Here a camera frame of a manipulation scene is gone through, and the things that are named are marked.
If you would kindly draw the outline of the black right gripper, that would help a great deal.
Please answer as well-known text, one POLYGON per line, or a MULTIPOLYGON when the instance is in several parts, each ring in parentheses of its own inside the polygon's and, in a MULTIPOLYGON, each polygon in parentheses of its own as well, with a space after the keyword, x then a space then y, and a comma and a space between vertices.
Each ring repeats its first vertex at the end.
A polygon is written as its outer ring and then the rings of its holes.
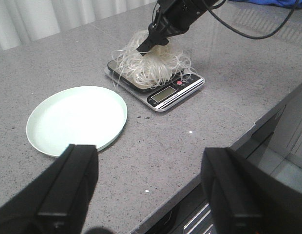
POLYGON ((137 47, 144 56, 156 45, 165 46, 167 38, 184 34, 215 0, 159 0, 154 22, 149 25, 147 38, 137 47))

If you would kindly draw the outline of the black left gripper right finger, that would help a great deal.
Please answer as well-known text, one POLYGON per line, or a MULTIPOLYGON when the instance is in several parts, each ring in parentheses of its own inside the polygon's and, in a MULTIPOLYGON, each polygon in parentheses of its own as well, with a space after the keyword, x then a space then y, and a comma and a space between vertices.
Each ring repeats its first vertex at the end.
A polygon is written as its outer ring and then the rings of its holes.
POLYGON ((205 148, 201 184, 219 234, 302 234, 302 193, 230 148, 205 148))

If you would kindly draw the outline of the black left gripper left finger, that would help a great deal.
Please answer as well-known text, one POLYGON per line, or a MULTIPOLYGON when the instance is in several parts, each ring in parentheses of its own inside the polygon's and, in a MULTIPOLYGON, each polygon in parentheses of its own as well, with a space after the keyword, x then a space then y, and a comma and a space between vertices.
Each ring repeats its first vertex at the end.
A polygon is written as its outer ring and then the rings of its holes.
POLYGON ((69 145, 0 207, 0 234, 78 234, 98 180, 93 145, 69 145))

